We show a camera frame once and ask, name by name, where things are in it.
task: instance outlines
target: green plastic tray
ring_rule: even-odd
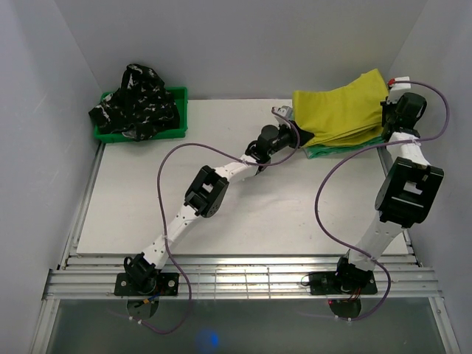
[[[178,129],[169,129],[167,131],[162,131],[160,133],[157,133],[155,136],[153,136],[149,140],[174,139],[174,138],[185,137],[185,132],[187,131],[187,103],[188,103],[187,88],[186,87],[169,87],[166,89],[174,94],[174,99],[176,100],[178,113],[180,115],[180,125]],[[100,98],[100,102],[108,94],[110,94],[110,92],[104,93]],[[134,141],[130,138],[125,138],[120,133],[100,134],[97,126],[95,126],[95,129],[94,129],[94,137],[95,139],[99,139],[101,142],[104,142],[106,144],[109,144],[112,142],[133,142]]]

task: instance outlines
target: stack of cloth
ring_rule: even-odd
[[[101,134],[121,133],[137,142],[180,124],[176,101],[164,81],[139,64],[128,65],[120,88],[88,115]]]
[[[382,142],[382,107],[388,90],[374,69],[328,92],[295,91],[294,121],[314,134],[303,148],[309,159]]]

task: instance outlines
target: black cloth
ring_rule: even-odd
[[[154,70],[139,64],[128,65],[120,88],[88,115],[101,134],[121,133],[135,141],[180,124],[173,94]]]

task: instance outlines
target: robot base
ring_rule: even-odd
[[[355,289],[351,291],[342,291],[339,278],[336,276],[336,271],[317,271],[310,273],[308,276],[311,295],[350,295]],[[372,275],[366,286],[361,288],[361,295],[376,294],[377,285],[375,284],[374,276]]]
[[[154,289],[161,296],[175,296],[178,293],[178,273],[159,273],[156,275]],[[126,273],[119,273],[115,282],[114,295],[116,296],[152,296],[144,294],[134,285],[131,277]]]

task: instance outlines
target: white table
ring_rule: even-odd
[[[179,143],[202,142],[240,156],[260,129],[276,124],[272,106],[290,100],[194,100],[188,105],[187,137],[182,140],[109,144],[77,248],[79,254],[135,254],[162,232],[156,174],[164,155]],[[290,149],[277,154],[280,159]],[[343,156],[308,160],[300,151],[286,163],[230,187],[218,213],[199,222],[176,247],[176,254],[343,254],[327,238],[313,213],[313,200],[326,173]],[[162,177],[168,219],[183,202],[199,169],[229,160],[197,147],[177,151]],[[374,217],[374,201],[384,181],[376,151],[346,163],[322,194],[320,215],[342,240],[356,243]],[[407,254],[398,236],[387,254]]]

